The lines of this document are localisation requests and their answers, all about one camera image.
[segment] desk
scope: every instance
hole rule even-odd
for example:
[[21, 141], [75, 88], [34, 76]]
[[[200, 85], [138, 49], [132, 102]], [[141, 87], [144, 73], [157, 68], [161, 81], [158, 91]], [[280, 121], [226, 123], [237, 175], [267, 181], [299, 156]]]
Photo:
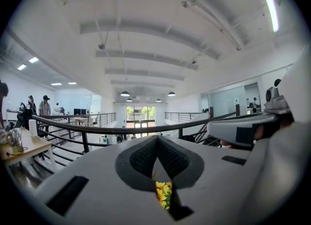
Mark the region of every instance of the desk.
[[40, 138], [39, 136], [32, 136], [31, 133], [25, 128], [22, 128], [21, 141], [23, 147], [28, 147], [28, 149], [17, 156], [6, 154], [7, 152], [10, 154], [20, 153], [15, 152], [9, 144], [0, 145], [0, 156], [6, 166], [18, 163], [24, 159], [37, 155], [45, 150], [48, 150], [50, 161], [52, 164], [52, 170], [54, 172], [56, 171], [56, 164], [50, 142], [46, 141], [43, 138]]

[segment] person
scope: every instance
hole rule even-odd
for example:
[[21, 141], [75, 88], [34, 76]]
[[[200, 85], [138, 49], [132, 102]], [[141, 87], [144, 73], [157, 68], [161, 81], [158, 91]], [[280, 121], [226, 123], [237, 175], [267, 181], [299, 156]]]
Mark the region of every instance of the person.
[[28, 105], [29, 105], [29, 108], [28, 109], [31, 109], [33, 111], [33, 114], [34, 115], [37, 115], [37, 107], [35, 106], [35, 103], [34, 103], [34, 98], [32, 95], [28, 96]]
[[256, 103], [256, 97], [254, 97], [254, 101], [253, 101], [253, 113], [257, 113], [257, 103]]
[[122, 135], [118, 135], [118, 136], [117, 136], [117, 143], [118, 143], [118, 144], [121, 143], [122, 140], [123, 140]]
[[107, 145], [109, 145], [109, 139], [107, 138], [107, 135], [105, 135], [105, 140], [107, 142]]
[[6, 97], [9, 93], [9, 88], [7, 84], [2, 83], [0, 80], [0, 124], [1, 128], [4, 129], [4, 122], [3, 122], [3, 117], [2, 117], [2, 101], [3, 98]]
[[58, 103], [56, 103], [56, 105], [55, 105], [55, 107], [54, 107], [54, 111], [55, 111], [56, 113], [60, 113], [60, 106], [59, 106]]
[[[41, 116], [49, 116], [51, 115], [51, 107], [48, 103], [49, 97], [47, 95], [43, 96], [43, 101], [41, 101], [39, 105], [39, 115]], [[45, 131], [49, 132], [49, 126], [45, 126]]]

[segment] fluorescent light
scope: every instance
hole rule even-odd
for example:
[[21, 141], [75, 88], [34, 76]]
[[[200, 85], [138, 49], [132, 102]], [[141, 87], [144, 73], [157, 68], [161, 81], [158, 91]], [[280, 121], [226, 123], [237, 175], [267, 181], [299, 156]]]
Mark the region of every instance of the fluorescent light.
[[26, 65], [22, 64], [21, 66], [18, 67], [18, 70], [22, 70], [25, 67], [26, 67]]
[[36, 57], [34, 57], [34, 58], [32, 58], [32, 59], [29, 60], [29, 62], [31, 62], [32, 64], [33, 64], [34, 62], [36, 62], [36, 61], [39, 61], [39, 59], [36, 58]]
[[272, 20], [272, 25], [273, 25], [273, 31], [276, 33], [278, 31], [278, 20], [277, 20], [277, 15], [276, 15], [276, 6], [274, 3], [274, 0], [266, 0], [270, 15], [271, 15], [271, 20]]

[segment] recessed light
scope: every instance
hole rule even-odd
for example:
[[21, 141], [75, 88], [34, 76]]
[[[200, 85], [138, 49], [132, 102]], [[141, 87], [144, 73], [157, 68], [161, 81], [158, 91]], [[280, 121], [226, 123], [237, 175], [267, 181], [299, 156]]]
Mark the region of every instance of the recessed light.
[[32, 58], [32, 59], [29, 60], [29, 62], [31, 62], [32, 64], [33, 64], [34, 62], [36, 62], [36, 61], [39, 61], [39, 59], [36, 58], [36, 57], [34, 57], [34, 58]]
[[18, 67], [18, 70], [22, 70], [25, 67], [26, 67], [26, 65], [22, 64], [21, 66]]

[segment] white ceiling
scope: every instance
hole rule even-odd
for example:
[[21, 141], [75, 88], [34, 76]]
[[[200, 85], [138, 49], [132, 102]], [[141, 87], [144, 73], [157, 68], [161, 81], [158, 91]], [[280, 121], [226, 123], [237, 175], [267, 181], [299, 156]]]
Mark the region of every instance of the white ceiling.
[[[3, 33], [0, 40], [0, 66], [6, 67], [20, 76], [50, 89], [78, 87], [78, 85], [69, 85], [68, 83], [72, 81], [52, 70], [44, 63], [40, 61], [29, 62], [32, 58], [34, 56], [16, 43], [7, 32]], [[22, 64], [26, 65], [26, 68], [18, 70], [18, 67]], [[52, 86], [52, 83], [62, 83], [62, 85]]]
[[[119, 98], [123, 90], [132, 97], [163, 101], [169, 91], [183, 86], [183, 94], [191, 92], [190, 82], [198, 74], [223, 72], [240, 55], [275, 37], [265, 0], [30, 0], [27, 4], [24, 13], [19, 11], [19, 25], [37, 39], [23, 41], [41, 61], [100, 95], [111, 95], [112, 87], [120, 102], [125, 101]], [[290, 22], [281, 18], [280, 26]], [[11, 28], [18, 34], [13, 22]], [[49, 45], [39, 39], [44, 33]], [[8, 43], [4, 50], [11, 50]], [[13, 57], [27, 62], [32, 56], [24, 52]], [[68, 81], [52, 70], [45, 73], [43, 63], [36, 67], [47, 76], [44, 83]]]

